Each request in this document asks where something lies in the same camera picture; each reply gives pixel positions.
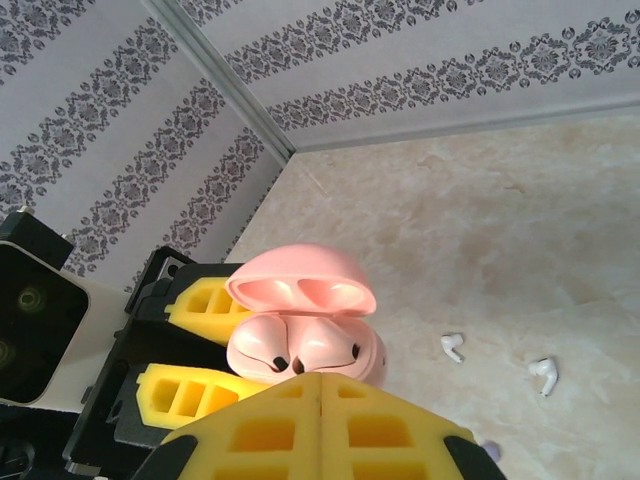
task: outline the white earbud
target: white earbud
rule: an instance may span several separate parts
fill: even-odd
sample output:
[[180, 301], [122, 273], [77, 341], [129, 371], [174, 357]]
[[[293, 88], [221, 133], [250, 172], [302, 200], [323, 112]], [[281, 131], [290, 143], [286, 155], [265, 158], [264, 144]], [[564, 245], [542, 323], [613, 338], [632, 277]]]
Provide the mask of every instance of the white earbud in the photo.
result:
[[529, 373], [531, 375], [541, 375], [547, 377], [547, 381], [544, 383], [540, 395], [548, 397], [551, 394], [551, 390], [558, 381], [558, 367], [556, 362], [552, 358], [543, 358], [529, 365]]
[[464, 343], [464, 338], [462, 338], [462, 334], [460, 333], [452, 333], [451, 335], [443, 335], [440, 337], [440, 343], [442, 344], [442, 349], [444, 353], [446, 353], [451, 359], [453, 359], [456, 363], [464, 362], [464, 357], [458, 354], [454, 348], [459, 347]]

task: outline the white device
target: white device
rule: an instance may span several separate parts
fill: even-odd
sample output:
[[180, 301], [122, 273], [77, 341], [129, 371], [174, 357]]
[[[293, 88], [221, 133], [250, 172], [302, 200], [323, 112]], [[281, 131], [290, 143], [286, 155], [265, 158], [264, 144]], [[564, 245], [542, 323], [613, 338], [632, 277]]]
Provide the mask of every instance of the white device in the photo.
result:
[[456, 363], [464, 362], [464, 357], [456, 352], [454, 349], [464, 343], [464, 338], [461, 333], [452, 333], [450, 335], [443, 335], [440, 337], [440, 344], [444, 353]]
[[[0, 271], [0, 359], [5, 360], [5, 372], [0, 361], [0, 381], [4, 383], [0, 385], [0, 402], [80, 413], [87, 388], [95, 384], [115, 342], [114, 333], [126, 324], [124, 308], [128, 295], [55, 270], [13, 243], [0, 241], [0, 249], [3, 267]], [[36, 272], [37, 279], [33, 282], [24, 274], [21, 267], [24, 265]], [[59, 318], [51, 318], [48, 309], [62, 311], [65, 305], [61, 296], [64, 295], [60, 292], [69, 291], [74, 298], [81, 299], [80, 307], [73, 306], [74, 310], [67, 316], [56, 314]], [[75, 316], [73, 322], [69, 320], [72, 316]], [[26, 324], [33, 325], [28, 335], [25, 335]], [[59, 361], [60, 353], [57, 357], [38, 354], [37, 345], [46, 347], [49, 339], [58, 345], [66, 345], [68, 341]], [[53, 357], [55, 359], [42, 368], [44, 359]], [[37, 375], [32, 374], [30, 369], [36, 368], [39, 369]], [[15, 388], [6, 386], [11, 382], [16, 384]]]
[[529, 373], [531, 375], [540, 375], [547, 377], [544, 386], [540, 391], [540, 395], [548, 397], [553, 387], [558, 382], [558, 367], [552, 358], [543, 358], [529, 364]]

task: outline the wall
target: wall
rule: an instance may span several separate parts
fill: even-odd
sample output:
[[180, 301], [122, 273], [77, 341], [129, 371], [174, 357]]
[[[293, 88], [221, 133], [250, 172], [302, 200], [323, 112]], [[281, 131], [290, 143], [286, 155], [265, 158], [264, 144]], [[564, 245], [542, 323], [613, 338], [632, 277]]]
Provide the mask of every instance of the wall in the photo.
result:
[[300, 149], [640, 105], [634, 0], [180, 1]]
[[281, 165], [131, 0], [0, 0], [0, 220], [20, 205], [131, 288], [151, 249], [226, 256]]

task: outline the yellow foam insert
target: yellow foam insert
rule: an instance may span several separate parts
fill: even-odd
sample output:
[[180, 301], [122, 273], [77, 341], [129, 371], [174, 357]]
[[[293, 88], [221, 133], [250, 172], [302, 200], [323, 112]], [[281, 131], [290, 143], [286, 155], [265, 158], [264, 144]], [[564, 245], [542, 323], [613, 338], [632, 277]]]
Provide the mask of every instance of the yellow foam insert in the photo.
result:
[[227, 278], [198, 279], [167, 305], [169, 323], [226, 346], [236, 326], [252, 312], [233, 300], [224, 288]]
[[225, 372], [157, 363], [150, 364], [137, 382], [142, 422], [170, 430], [269, 388]]
[[443, 440], [473, 435], [340, 374], [308, 373], [170, 434], [180, 480], [463, 480]]

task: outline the beige floor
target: beige floor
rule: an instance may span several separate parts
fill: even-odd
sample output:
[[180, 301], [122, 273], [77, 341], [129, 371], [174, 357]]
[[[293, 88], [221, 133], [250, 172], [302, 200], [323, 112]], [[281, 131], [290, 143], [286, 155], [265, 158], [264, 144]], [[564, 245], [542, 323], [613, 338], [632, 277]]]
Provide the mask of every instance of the beige floor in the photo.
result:
[[385, 388], [496, 440], [509, 479], [640, 478], [640, 117], [297, 155], [229, 260], [298, 241], [360, 260]]

